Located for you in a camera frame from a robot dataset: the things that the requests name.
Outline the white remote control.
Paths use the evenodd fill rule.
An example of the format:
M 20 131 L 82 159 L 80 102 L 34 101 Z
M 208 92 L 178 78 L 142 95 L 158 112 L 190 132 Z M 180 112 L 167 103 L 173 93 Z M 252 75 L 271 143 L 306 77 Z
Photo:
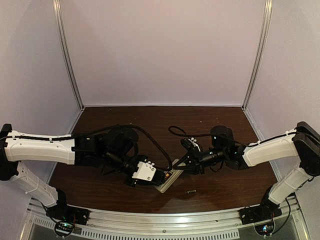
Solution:
M 154 186 L 156 190 L 158 190 L 160 193 L 165 193 L 169 187 L 179 178 L 179 176 L 183 173 L 183 170 L 170 170 L 166 171 L 166 174 L 170 174 L 170 177 L 168 179 L 165 179 L 165 182 L 160 186 Z

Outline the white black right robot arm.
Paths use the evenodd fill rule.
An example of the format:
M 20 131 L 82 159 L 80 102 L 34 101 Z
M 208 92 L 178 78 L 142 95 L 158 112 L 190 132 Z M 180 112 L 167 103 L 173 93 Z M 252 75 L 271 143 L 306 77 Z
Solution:
M 304 121 L 284 134 L 249 144 L 234 140 L 232 130 L 224 125 L 212 127 L 208 136 L 212 148 L 203 151 L 196 142 L 197 135 L 182 132 L 180 142 L 187 152 L 172 165 L 173 169 L 197 175 L 217 163 L 234 170 L 246 170 L 273 160 L 299 158 L 299 163 L 265 192 L 256 210 L 261 221 L 268 220 L 289 195 L 320 175 L 320 135 Z

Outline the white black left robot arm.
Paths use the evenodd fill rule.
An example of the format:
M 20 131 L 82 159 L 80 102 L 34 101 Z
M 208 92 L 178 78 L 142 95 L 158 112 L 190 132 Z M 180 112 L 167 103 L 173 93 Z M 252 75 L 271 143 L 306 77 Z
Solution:
M 23 161 L 63 163 L 83 167 L 109 167 L 125 175 L 129 186 L 160 186 L 166 180 L 165 170 L 139 155 L 139 135 L 143 133 L 167 158 L 168 154 L 144 129 L 134 125 L 115 125 L 78 135 L 31 135 L 4 124 L 0 131 L 0 179 L 16 181 L 20 187 L 44 208 L 67 222 L 73 207 L 67 204 L 66 194 L 44 183 L 30 172 Z

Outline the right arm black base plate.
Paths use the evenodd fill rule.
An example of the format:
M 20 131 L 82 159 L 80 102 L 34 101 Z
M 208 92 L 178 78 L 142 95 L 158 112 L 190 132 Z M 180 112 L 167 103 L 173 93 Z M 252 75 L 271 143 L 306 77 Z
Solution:
M 282 215 L 282 211 L 278 205 L 275 207 L 260 204 L 256 206 L 246 206 L 241 208 L 238 212 L 243 225 L 272 220 L 274 217 Z

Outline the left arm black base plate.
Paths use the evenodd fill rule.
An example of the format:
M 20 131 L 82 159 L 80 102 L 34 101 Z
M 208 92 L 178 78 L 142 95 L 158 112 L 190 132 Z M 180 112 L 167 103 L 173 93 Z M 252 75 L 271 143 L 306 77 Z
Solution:
M 87 224 L 90 213 L 88 209 L 69 205 L 55 205 L 46 209 L 48 217 L 83 226 Z

